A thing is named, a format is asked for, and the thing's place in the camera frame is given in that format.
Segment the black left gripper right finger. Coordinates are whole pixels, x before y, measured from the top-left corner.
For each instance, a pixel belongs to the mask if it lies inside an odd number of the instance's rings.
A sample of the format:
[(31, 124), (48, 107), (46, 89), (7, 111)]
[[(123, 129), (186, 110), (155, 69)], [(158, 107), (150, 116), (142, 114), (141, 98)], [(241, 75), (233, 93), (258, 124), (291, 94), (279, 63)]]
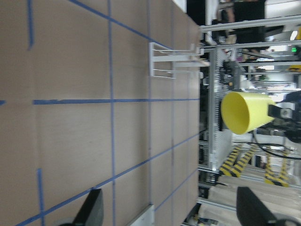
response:
[(242, 226), (282, 225), (249, 187), (237, 188), (236, 213)]

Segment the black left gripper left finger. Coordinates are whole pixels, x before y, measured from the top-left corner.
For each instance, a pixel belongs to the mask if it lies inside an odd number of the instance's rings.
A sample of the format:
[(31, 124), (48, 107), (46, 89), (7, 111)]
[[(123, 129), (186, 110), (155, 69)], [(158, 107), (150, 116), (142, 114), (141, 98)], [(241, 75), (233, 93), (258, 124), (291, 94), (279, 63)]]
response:
[(104, 218), (104, 203), (102, 189), (89, 192), (79, 212), (72, 222), (72, 226), (102, 226)]

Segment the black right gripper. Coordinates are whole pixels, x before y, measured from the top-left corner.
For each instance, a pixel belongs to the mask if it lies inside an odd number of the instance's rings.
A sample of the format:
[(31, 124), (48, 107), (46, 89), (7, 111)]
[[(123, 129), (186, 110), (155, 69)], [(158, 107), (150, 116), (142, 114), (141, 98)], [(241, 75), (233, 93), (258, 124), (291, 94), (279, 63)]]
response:
[(301, 91), (285, 95), (284, 100), (268, 106), (268, 116), (281, 120), (276, 128), (294, 143), (301, 143)]

